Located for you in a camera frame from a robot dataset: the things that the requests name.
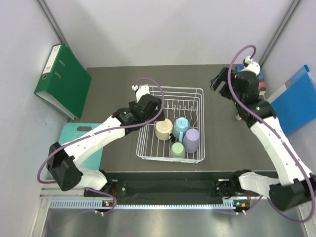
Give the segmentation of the teal cutting board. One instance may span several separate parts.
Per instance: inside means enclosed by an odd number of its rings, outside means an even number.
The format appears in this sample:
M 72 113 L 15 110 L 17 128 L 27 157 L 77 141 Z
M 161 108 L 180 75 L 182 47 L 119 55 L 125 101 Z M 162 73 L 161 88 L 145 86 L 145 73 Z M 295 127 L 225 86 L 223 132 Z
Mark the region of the teal cutting board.
M 63 127 L 58 142 L 60 145 L 63 145 L 64 143 L 76 140 L 81 136 L 85 135 L 87 132 L 95 129 L 99 125 L 100 123 L 68 123 Z M 102 149 L 96 151 L 82 163 L 82 167 L 92 170 L 99 170 L 102 159 L 102 153 Z

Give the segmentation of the green lever arch binder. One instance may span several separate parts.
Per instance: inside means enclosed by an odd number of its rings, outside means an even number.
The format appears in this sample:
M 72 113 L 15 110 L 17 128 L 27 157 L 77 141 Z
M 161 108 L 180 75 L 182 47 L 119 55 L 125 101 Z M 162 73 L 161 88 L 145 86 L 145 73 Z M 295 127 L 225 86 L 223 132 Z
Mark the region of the green lever arch binder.
M 86 69 L 70 48 L 60 43 L 52 47 L 34 94 L 68 118 L 81 119 L 90 84 Z

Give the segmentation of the light blue mug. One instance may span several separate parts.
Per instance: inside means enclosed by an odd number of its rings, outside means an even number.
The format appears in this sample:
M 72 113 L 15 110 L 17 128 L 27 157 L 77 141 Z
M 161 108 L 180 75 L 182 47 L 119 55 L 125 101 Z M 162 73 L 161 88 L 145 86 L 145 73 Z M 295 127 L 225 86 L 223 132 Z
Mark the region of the light blue mug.
M 190 124 L 186 118 L 184 117 L 177 118 L 173 124 L 172 134 L 174 135 L 176 139 L 178 139 L 178 142 L 182 143 L 183 138 L 186 132 L 189 130 L 189 128 L 190 128 Z

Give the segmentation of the green cup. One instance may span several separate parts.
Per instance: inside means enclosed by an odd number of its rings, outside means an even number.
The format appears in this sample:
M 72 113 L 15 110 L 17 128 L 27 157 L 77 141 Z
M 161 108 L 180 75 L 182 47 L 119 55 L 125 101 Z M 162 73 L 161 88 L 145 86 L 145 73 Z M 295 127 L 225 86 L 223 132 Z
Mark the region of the green cup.
M 186 151 L 182 143 L 176 142 L 170 148 L 171 158 L 185 158 Z

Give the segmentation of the blue plastic folder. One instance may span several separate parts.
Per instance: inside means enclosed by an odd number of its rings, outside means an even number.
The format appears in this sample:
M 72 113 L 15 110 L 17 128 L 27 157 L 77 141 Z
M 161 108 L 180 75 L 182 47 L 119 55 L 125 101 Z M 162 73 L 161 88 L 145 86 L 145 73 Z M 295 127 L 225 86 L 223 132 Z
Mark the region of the blue plastic folder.
M 316 84 L 308 65 L 302 66 L 267 101 L 288 135 L 316 118 Z

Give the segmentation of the cream ceramic mug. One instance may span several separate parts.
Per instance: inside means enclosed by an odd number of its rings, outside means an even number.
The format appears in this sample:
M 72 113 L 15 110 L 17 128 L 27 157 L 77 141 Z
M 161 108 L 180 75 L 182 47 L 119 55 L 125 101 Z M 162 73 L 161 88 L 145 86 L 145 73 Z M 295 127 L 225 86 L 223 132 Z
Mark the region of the cream ceramic mug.
M 163 121 L 158 121 L 155 124 L 155 135 L 158 139 L 162 141 L 166 141 L 171 138 L 172 130 L 173 123 L 167 118 Z

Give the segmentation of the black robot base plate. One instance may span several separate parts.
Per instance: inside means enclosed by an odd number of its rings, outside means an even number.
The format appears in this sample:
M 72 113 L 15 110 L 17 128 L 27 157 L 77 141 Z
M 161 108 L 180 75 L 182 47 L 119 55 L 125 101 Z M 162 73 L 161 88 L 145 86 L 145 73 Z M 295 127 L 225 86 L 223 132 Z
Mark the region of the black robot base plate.
M 106 172 L 101 191 L 114 195 L 120 204 L 206 203 L 243 196 L 235 172 Z

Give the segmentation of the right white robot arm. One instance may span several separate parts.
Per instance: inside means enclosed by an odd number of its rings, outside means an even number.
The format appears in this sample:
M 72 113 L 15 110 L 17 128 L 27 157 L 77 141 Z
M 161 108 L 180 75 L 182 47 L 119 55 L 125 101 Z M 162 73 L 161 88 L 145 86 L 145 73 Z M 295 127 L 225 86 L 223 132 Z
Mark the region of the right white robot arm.
M 279 211 L 286 211 L 306 202 L 316 202 L 316 176 L 298 157 L 286 138 L 277 115 L 268 101 L 259 97 L 258 70 L 246 68 L 229 72 L 224 67 L 211 80 L 211 90 L 232 100 L 237 113 L 258 138 L 271 159 L 277 178 L 270 178 L 244 169 L 229 178 L 229 194 L 243 195 L 252 191 L 270 199 Z

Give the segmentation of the purple cup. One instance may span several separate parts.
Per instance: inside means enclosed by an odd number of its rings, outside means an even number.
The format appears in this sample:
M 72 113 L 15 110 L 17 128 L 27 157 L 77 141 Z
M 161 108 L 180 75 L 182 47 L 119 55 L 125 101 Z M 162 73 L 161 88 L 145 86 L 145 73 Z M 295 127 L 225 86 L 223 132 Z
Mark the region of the purple cup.
M 187 153 L 195 153 L 199 148 L 200 133 L 194 129 L 190 128 L 183 139 L 183 146 Z

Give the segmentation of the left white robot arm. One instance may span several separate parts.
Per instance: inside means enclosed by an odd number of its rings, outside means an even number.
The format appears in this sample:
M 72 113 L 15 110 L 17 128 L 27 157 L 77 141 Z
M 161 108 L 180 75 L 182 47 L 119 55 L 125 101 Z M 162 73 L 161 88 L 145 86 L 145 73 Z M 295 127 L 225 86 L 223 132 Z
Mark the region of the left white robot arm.
M 120 139 L 147 123 L 164 120 L 162 100 L 151 95 L 141 96 L 139 101 L 129 102 L 102 124 L 80 138 L 60 145 L 51 145 L 46 168 L 62 191 L 75 187 L 95 189 L 102 196 L 108 195 L 112 184 L 100 169 L 83 167 L 91 155 L 109 143 Z

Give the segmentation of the Jane Eyre paperback book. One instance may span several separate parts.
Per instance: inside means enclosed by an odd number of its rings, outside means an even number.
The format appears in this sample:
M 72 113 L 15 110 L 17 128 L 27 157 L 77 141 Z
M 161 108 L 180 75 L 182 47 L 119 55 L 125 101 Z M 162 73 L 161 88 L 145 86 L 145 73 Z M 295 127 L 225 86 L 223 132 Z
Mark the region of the Jane Eyre paperback book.
M 235 67 L 236 72 L 241 72 L 244 68 L 246 68 L 244 65 L 237 65 Z M 264 82 L 264 72 L 263 69 L 260 68 L 260 73 L 258 74 L 259 79 L 259 97 L 263 100 L 266 100 L 266 86 Z

